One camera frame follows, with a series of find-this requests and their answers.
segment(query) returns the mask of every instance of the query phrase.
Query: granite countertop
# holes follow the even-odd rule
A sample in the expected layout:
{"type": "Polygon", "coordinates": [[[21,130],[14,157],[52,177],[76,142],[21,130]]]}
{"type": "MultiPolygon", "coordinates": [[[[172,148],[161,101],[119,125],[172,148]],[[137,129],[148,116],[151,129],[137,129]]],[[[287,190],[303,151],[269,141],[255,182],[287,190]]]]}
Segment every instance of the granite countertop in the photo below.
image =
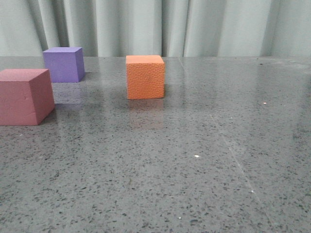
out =
{"type": "Polygon", "coordinates": [[[1,233],[311,231],[311,59],[164,61],[163,99],[85,57],[41,125],[0,126],[1,233]]]}

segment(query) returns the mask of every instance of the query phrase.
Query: gray curtain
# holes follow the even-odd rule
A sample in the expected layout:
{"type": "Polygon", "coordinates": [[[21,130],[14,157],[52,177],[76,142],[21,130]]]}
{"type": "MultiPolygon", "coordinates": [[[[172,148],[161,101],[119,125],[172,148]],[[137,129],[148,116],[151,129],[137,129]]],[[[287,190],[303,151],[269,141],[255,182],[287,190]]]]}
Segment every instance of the gray curtain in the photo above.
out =
{"type": "Polygon", "coordinates": [[[0,56],[311,56],[311,0],[0,0],[0,56]]]}

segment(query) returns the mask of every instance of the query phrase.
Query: foam block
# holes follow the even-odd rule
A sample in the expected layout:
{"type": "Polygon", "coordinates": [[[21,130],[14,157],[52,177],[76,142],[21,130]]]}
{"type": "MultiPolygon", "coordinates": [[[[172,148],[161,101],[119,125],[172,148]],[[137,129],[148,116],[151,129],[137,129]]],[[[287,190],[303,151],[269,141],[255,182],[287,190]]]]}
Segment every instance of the foam block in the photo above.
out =
{"type": "Polygon", "coordinates": [[[126,56],[127,98],[164,97],[165,64],[159,55],[126,56]]]}
{"type": "Polygon", "coordinates": [[[77,83],[85,75],[81,47],[54,47],[43,52],[53,83],[77,83]]]}
{"type": "Polygon", "coordinates": [[[0,72],[0,125],[38,125],[53,109],[48,69],[0,72]]]}

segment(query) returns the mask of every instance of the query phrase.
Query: pink cube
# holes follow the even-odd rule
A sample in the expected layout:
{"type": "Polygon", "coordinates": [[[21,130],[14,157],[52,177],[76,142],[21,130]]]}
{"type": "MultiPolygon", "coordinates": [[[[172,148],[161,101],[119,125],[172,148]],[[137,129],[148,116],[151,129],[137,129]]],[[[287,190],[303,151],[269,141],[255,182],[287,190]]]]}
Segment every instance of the pink cube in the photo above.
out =
{"type": "Polygon", "coordinates": [[[0,125],[38,125],[53,109],[48,69],[0,72],[0,125]]]}

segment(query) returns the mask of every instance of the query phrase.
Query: orange cube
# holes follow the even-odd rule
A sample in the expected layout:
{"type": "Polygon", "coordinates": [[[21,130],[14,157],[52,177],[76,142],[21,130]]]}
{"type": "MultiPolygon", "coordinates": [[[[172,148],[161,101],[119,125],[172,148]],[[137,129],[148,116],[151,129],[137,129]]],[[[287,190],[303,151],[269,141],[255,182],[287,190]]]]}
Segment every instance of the orange cube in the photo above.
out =
{"type": "Polygon", "coordinates": [[[126,56],[127,98],[164,97],[165,64],[159,55],[126,56]]]}

